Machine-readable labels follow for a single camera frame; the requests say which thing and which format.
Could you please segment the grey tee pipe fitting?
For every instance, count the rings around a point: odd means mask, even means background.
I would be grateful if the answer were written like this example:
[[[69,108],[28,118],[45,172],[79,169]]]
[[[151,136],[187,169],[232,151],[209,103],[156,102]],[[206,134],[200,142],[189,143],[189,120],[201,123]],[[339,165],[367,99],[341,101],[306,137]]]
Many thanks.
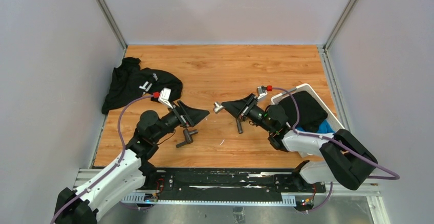
[[[224,109],[224,106],[219,102],[214,102],[213,104],[213,112],[218,114],[220,111]]]

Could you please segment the grey faucet with lever handle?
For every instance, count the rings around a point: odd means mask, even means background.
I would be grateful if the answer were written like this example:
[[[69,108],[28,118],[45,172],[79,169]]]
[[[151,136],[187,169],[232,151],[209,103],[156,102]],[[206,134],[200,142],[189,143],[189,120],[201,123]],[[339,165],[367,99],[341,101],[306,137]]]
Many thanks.
[[[236,118],[235,121],[236,121],[238,134],[242,134],[244,132],[242,128],[242,121],[239,118]]]

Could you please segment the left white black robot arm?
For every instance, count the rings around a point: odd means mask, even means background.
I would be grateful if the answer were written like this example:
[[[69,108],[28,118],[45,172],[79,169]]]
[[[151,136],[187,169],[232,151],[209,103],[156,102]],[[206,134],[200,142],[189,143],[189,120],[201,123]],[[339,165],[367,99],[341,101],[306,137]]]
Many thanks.
[[[194,128],[210,114],[182,101],[172,103],[168,113],[159,117],[154,110],[140,115],[133,137],[121,140],[120,154],[93,178],[74,190],[64,188],[57,197],[51,223],[98,223],[103,216],[134,190],[152,189],[157,183],[155,166],[149,162],[159,149],[158,142],[182,127],[186,132],[182,146],[191,143]]]

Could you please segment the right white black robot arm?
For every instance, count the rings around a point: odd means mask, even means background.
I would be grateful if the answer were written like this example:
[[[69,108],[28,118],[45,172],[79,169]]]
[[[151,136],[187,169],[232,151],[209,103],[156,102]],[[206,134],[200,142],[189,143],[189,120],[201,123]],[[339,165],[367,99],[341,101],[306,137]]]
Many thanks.
[[[335,119],[322,101],[307,91],[279,94],[265,109],[258,107],[258,97],[215,105],[237,121],[249,120],[268,133],[271,146],[280,151],[297,152],[301,157],[315,155],[321,161],[302,161],[289,178],[289,185],[298,191],[310,190],[321,182],[338,182],[349,190],[357,190],[371,176],[377,159],[361,142]]]

